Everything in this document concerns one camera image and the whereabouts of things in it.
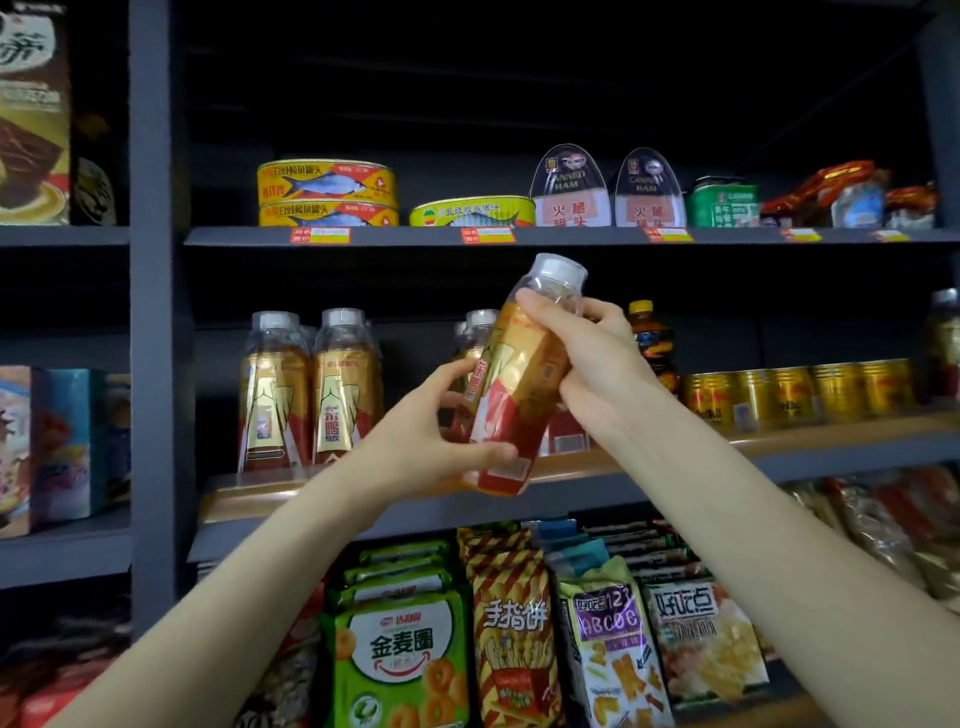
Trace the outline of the person's left hand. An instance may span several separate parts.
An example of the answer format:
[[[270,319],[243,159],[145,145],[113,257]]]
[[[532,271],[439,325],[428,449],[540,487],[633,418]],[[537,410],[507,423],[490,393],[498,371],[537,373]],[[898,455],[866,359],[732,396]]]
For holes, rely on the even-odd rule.
[[[438,416],[466,401],[463,394],[450,391],[450,384],[471,369],[470,360],[439,366],[342,457],[335,466],[337,480],[354,504],[382,512],[469,473],[445,471],[444,443],[457,442],[441,428]]]

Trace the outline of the gold red drink bottle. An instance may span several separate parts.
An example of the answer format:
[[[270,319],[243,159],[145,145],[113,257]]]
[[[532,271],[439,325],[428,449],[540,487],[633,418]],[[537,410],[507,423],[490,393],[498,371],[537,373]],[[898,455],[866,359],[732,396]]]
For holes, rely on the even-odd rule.
[[[449,391],[463,394],[470,388],[476,362],[484,353],[499,313],[499,308],[471,310],[465,315],[464,321],[456,325],[452,360],[469,360],[471,369],[451,382]]]
[[[589,452],[593,441],[568,407],[560,403],[543,433],[538,457],[573,455]]]
[[[556,334],[523,312],[517,294],[531,290],[580,316],[587,276],[578,262],[539,253],[500,308],[465,383],[465,404],[454,410],[449,435],[460,443],[507,443],[517,455],[505,465],[468,471],[462,477],[467,486],[498,497],[514,497],[526,488],[570,358]]]
[[[313,456],[327,466],[366,439],[384,412],[381,353],[363,310],[324,310],[313,349]]]
[[[310,465],[311,354],[300,318],[253,313],[239,391],[237,471]]]

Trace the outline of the person's right forearm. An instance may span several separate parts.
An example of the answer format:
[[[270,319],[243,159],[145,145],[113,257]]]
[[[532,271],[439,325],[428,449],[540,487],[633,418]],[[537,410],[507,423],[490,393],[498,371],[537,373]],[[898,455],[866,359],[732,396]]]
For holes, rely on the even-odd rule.
[[[577,419],[838,728],[960,728],[960,617],[840,538],[658,383]]]

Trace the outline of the person's left forearm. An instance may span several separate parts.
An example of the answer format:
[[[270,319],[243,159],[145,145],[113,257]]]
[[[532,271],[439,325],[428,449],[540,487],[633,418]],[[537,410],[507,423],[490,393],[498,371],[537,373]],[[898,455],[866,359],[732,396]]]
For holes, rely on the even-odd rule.
[[[389,500],[363,462],[323,471],[46,728],[230,728],[333,559]]]

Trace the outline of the red striped fries snack packet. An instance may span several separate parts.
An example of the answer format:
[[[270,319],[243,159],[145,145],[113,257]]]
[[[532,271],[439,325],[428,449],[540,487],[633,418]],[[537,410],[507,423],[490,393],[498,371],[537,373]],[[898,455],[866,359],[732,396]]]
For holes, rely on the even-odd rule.
[[[483,728],[559,728],[566,722],[551,579],[539,549],[479,553],[465,571]]]
[[[456,542],[466,579],[474,578],[474,559],[501,552],[527,550],[532,538],[528,528],[506,520],[457,528]]]

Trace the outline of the dark bottle with yellow cap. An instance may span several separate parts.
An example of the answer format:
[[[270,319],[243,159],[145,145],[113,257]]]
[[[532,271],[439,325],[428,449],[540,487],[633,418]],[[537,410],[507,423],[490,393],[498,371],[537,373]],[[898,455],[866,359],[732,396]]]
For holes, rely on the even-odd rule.
[[[675,397],[680,397],[680,375],[675,363],[673,329],[660,321],[650,299],[629,303],[628,320],[635,343],[654,374]]]

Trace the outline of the yellow green oval fish can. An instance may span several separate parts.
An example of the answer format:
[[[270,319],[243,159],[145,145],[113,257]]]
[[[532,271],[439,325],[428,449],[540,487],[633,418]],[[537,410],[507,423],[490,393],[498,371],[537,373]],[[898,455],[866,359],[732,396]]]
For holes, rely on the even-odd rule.
[[[536,205],[523,196],[474,196],[429,201],[409,212],[410,227],[534,227]]]

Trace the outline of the pink canned ham tin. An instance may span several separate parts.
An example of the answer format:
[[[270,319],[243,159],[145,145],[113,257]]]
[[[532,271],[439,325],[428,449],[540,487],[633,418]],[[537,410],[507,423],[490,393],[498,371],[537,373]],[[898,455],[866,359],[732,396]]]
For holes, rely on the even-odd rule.
[[[605,179],[581,146],[562,143],[536,166],[528,197],[537,227],[611,227],[614,213]]]
[[[684,228],[687,210],[672,166],[656,150],[640,147],[624,158],[613,186],[618,228]]]

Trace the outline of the blue snack packet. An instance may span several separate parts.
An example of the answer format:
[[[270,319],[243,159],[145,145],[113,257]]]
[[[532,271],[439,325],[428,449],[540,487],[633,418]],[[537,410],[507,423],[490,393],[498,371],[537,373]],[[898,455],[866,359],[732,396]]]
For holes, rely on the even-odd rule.
[[[560,578],[582,577],[611,560],[604,540],[580,529],[575,518],[522,520],[531,534],[531,546],[544,554],[547,567]]]

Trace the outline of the row of dark snack packets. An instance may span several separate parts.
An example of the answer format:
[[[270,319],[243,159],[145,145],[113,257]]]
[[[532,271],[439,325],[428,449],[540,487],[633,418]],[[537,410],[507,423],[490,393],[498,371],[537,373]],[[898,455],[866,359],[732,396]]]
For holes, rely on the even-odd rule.
[[[610,556],[621,556],[630,574],[643,586],[714,577],[690,544],[664,519],[586,525],[582,532],[599,540]]]

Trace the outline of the purple alphabet snack packet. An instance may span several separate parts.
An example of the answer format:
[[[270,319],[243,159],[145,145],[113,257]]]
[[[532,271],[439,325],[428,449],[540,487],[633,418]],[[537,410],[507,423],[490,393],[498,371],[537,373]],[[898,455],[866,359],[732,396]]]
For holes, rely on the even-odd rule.
[[[652,627],[630,573],[609,562],[559,579],[557,587],[585,728],[675,728]]]

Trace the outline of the white crisps snack packet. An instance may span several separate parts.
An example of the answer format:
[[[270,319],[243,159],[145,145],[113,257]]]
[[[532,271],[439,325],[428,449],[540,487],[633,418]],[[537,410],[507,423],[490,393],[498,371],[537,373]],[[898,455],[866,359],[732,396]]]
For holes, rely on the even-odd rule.
[[[735,702],[771,682],[755,626],[712,577],[644,585],[673,707]]]

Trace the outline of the brown drink bottle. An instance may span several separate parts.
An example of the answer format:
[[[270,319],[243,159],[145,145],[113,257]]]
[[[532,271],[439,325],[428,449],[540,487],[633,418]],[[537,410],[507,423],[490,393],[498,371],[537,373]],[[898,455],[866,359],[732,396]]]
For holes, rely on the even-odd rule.
[[[960,289],[931,294],[924,345],[930,400],[960,407]]]

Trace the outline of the dark round-print package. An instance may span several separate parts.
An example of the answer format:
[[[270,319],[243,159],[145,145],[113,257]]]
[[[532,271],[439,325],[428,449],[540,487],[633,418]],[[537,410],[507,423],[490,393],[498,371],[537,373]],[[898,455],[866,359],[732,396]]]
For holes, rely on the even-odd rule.
[[[91,110],[78,112],[71,136],[71,222],[118,225],[120,147],[112,123]]]

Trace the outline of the brown chocolate wafer box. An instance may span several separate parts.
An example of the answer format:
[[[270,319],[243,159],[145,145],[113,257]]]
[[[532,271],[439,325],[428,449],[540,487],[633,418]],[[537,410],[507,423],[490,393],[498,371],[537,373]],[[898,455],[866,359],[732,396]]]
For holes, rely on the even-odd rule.
[[[64,0],[0,0],[0,226],[67,226],[71,73]]]

